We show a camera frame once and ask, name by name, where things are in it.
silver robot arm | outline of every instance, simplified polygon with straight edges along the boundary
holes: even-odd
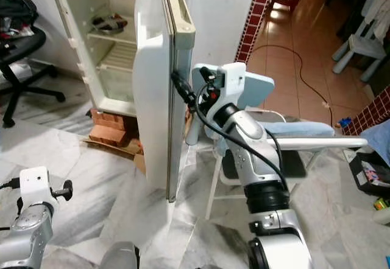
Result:
[[[201,67],[200,74],[207,84],[207,93],[202,96],[199,93],[199,97],[179,75],[173,73],[171,78],[190,110],[196,112],[209,128],[206,129],[207,136],[217,139],[224,134],[222,136],[233,154],[247,197],[251,216],[249,228],[255,234],[255,238],[249,241],[250,267],[312,268],[296,213],[289,208],[286,181],[281,178],[283,175],[280,172],[276,172],[280,170],[278,154],[268,142],[266,130],[247,112],[236,107],[244,90],[245,68],[244,63],[224,65],[216,72]],[[238,140],[242,146],[227,137]],[[260,159],[259,155],[269,162]]]
[[[44,248],[53,235],[52,216],[59,206],[56,198],[63,196],[68,201],[73,195],[72,182],[65,181],[62,190],[53,192],[45,167],[24,169],[18,180],[25,209],[8,236],[0,240],[0,269],[39,269]]]
[[[247,112],[237,109],[224,124],[219,123],[224,131],[279,168],[277,152],[267,142],[265,129]],[[232,141],[226,142],[247,197],[252,218],[249,228],[256,235],[249,242],[251,268],[312,268],[310,252],[296,213],[289,208],[289,192],[282,179],[257,156]]]

open refrigerator door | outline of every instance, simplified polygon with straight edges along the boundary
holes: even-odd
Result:
[[[166,188],[167,199],[174,201],[185,105],[170,75],[175,71],[189,78],[195,27],[184,0],[136,0],[135,27],[138,50],[133,84],[142,87],[133,91],[146,176],[153,185]]]

wire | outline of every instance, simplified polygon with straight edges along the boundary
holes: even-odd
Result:
[[[196,114],[198,115],[199,119],[203,122],[203,124],[205,124],[208,128],[210,128],[211,130],[213,130],[214,132],[218,133],[219,135],[221,135],[222,137],[232,141],[233,143],[237,144],[238,146],[242,147],[243,149],[247,150],[248,152],[251,152],[252,154],[254,154],[255,156],[257,156],[258,158],[260,158],[262,161],[264,161],[267,165],[269,165],[275,172],[276,174],[279,176],[280,180],[282,181],[282,186],[283,186],[283,189],[285,191],[288,191],[288,186],[287,186],[287,182],[286,182],[286,179],[285,177],[282,175],[282,173],[280,172],[280,170],[269,160],[267,159],[265,156],[261,155],[260,153],[258,153],[256,150],[254,150],[252,147],[250,147],[249,145],[247,145],[246,143],[243,143],[241,142],[240,140],[234,138],[233,136],[230,136],[229,134],[227,134],[226,132],[222,131],[222,130],[218,130],[217,128],[215,128],[214,126],[212,126],[212,124],[210,124],[208,121],[207,121],[207,118],[202,114],[202,112],[200,111],[199,109],[199,98],[203,92],[203,90],[207,87],[208,85],[205,84],[203,87],[201,87],[197,94],[196,94],[196,100],[195,100],[195,110],[196,110]]]
[[[267,134],[269,135],[269,137],[272,138],[272,140],[275,142],[275,147],[276,147],[276,152],[278,154],[278,157],[279,157],[279,169],[280,169],[280,173],[282,175],[284,175],[284,171],[285,171],[285,168],[283,166],[283,158],[282,158],[282,149],[280,148],[280,145],[279,145],[279,142],[278,140],[276,139],[275,135],[269,131],[268,129],[264,128],[267,132]]]
[[[262,46],[259,46],[257,47],[256,49],[254,49],[252,51],[255,52],[256,50],[259,50],[261,48],[264,48],[264,47],[278,47],[278,48],[282,48],[284,50],[287,50],[287,51],[290,51],[292,52],[293,54],[297,55],[297,57],[299,58],[300,60],[300,67],[299,67],[299,78],[301,79],[301,81],[306,84],[312,91],[314,91],[317,95],[320,96],[320,98],[327,104],[328,106],[328,109],[329,109],[329,112],[330,112],[330,126],[333,126],[333,113],[332,113],[332,108],[330,108],[330,105],[329,105],[329,102],[323,97],[323,95],[321,93],[319,93],[315,88],[313,88],[311,85],[309,85],[302,77],[302,68],[303,68],[303,60],[302,60],[302,57],[294,50],[290,49],[289,47],[285,47],[285,46],[279,46],[279,45],[273,45],[273,44],[269,44],[269,45],[262,45]]]

black box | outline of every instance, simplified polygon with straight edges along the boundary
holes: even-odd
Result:
[[[382,181],[387,182],[385,184],[388,184],[389,187],[379,186],[375,184],[375,181],[369,180],[364,171],[364,162],[368,162],[375,169],[375,173]],[[380,197],[390,196],[390,169],[378,153],[358,152],[356,157],[349,163],[349,166],[359,190]]]

white refrigerator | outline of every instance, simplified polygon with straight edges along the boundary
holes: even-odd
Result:
[[[185,0],[56,0],[94,106],[137,118],[146,177],[176,199],[185,105],[170,78],[188,79],[195,28]],[[123,32],[96,31],[97,16],[119,13]]]

